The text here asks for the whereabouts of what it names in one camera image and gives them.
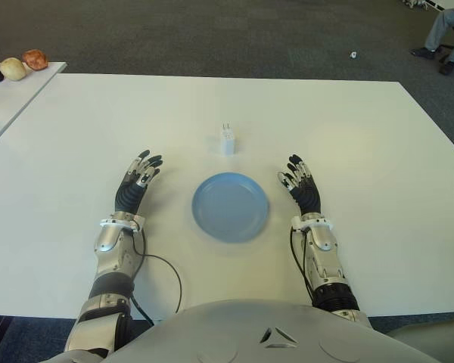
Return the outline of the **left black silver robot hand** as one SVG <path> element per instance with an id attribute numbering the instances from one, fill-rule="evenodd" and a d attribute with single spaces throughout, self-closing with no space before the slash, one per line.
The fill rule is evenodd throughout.
<path id="1" fill-rule="evenodd" d="M 116 212 L 136 214 L 152 179 L 159 174 L 163 164 L 161 155 L 151 156 L 141 152 L 130 164 L 117 189 L 114 207 Z"/>

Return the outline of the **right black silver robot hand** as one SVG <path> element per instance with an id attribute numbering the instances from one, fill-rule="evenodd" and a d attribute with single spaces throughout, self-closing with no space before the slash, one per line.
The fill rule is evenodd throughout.
<path id="1" fill-rule="evenodd" d="M 296 154 L 289 156 L 288 160 L 289 172 L 278 172 L 278 180 L 299 206 L 301 215 L 321 213 L 319 190 L 309 167 Z"/>

